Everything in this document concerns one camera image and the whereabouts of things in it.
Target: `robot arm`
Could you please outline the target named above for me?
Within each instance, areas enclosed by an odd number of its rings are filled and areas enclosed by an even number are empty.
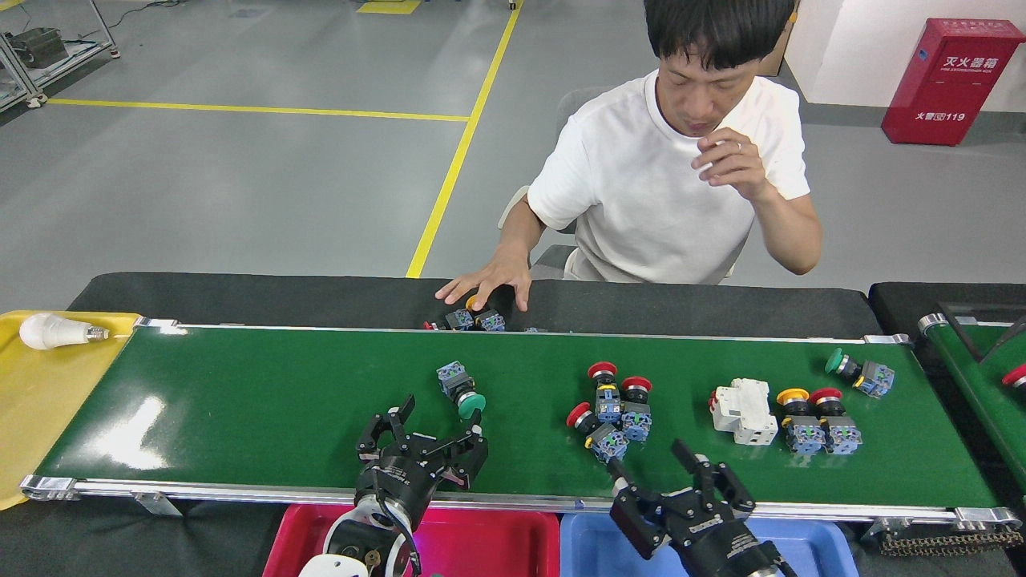
[[[778,568],[794,576],[777,547],[770,541],[759,543],[745,526],[755,502],[734,471],[725,463],[712,465],[680,439],[672,451],[694,484],[671,494],[638,487],[619,459],[606,465],[614,479],[609,515],[638,553],[652,559],[668,544],[697,577],[770,577]],[[716,497],[717,491],[723,500]]]
[[[322,554],[307,563],[300,577],[398,577],[407,565],[421,574],[413,532],[431,503],[435,489],[447,479],[470,488],[488,454],[481,436],[481,412],[464,422],[463,434],[446,439],[418,432],[404,424],[413,411],[413,396],[402,407],[374,415],[356,446],[363,470],[356,480],[356,508],[327,532]],[[390,432],[393,441],[381,446]]]

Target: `blue bin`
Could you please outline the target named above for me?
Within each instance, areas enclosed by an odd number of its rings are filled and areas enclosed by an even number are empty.
[[[760,541],[772,540],[800,577],[859,575],[844,536],[832,523],[749,518],[747,525]],[[562,577],[687,576],[673,549],[663,547],[645,561],[609,515],[599,513],[563,515],[559,566]]]

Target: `chair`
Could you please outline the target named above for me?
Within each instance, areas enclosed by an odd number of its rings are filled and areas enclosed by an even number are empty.
[[[559,138],[559,132],[562,131],[563,126],[566,124],[566,120],[577,112],[584,103],[594,99],[595,97],[601,94],[602,92],[608,91],[613,86],[593,86],[589,88],[578,88],[567,92],[562,99],[559,100],[559,104],[556,106],[556,138]],[[530,187],[522,186],[513,195],[509,203],[506,205],[506,209],[503,210],[502,217],[499,218],[499,229],[502,230],[503,225],[506,224],[506,217],[509,216],[510,209],[520,202],[520,200],[527,195],[527,190]],[[558,232],[563,234],[574,234],[577,230],[577,222],[573,222],[566,226],[566,228],[559,230]],[[570,253],[577,248],[573,244],[553,244],[549,246],[545,253],[535,264],[530,267],[530,276],[532,279],[540,278],[562,278],[563,268],[566,265],[566,259],[569,258]]]

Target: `yellow floor line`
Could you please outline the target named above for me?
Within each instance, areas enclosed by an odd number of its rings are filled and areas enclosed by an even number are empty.
[[[484,110],[484,103],[488,100],[488,92],[491,91],[491,84],[495,82],[496,74],[499,72],[499,65],[503,62],[506,46],[509,45],[510,36],[513,35],[513,28],[520,17],[520,12],[523,11],[522,4],[521,2],[521,5],[516,10],[510,12],[510,20],[506,23],[506,30],[499,41],[499,47],[496,48],[496,54],[491,59],[491,66],[488,67],[488,73],[484,76],[484,83],[481,85],[481,91],[477,94],[474,110],[470,113],[467,126],[463,129],[463,137],[456,148],[456,155],[452,157],[448,172],[445,175],[442,189],[438,192],[438,198],[435,199],[435,206],[431,210],[431,216],[428,217],[428,224],[424,227],[424,233],[421,234],[421,241],[417,244],[413,260],[410,261],[409,268],[406,269],[407,278],[420,278],[421,273],[424,271],[424,263],[428,260],[431,244],[435,241],[435,235],[438,233],[438,225],[441,224],[442,216],[445,214],[445,207],[448,205],[449,197],[452,195],[456,181],[460,178],[460,169],[463,167],[463,161],[467,158],[470,141],[474,138],[477,122],[481,119],[481,112]]]
[[[262,112],[265,114],[307,114],[314,116],[360,116],[365,118],[400,118],[404,120],[439,120],[443,122],[468,122],[467,116],[445,116],[440,114],[410,114],[405,112],[376,112],[371,110],[330,110],[324,108],[278,108],[264,106],[223,106],[212,104],[175,103],[132,103],[121,101],[80,101],[73,99],[50,99],[47,104],[71,106],[106,106],[117,108],[158,108],[165,110],[205,110],[218,112]]]
[[[360,14],[405,14],[409,15],[413,13],[413,10],[421,5],[420,0],[402,0],[401,2],[396,2],[395,0],[386,0],[381,2],[374,2],[370,0],[364,3],[359,9],[356,10]]]

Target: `white t-shirt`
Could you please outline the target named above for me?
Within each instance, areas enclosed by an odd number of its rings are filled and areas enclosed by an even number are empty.
[[[663,118],[657,73],[581,107],[530,185],[527,202],[546,226],[577,219],[566,278],[715,284],[748,238],[751,203],[732,186],[699,180],[690,166],[699,139]],[[793,90],[756,77],[719,127],[758,145],[766,179],[784,198],[808,194]]]

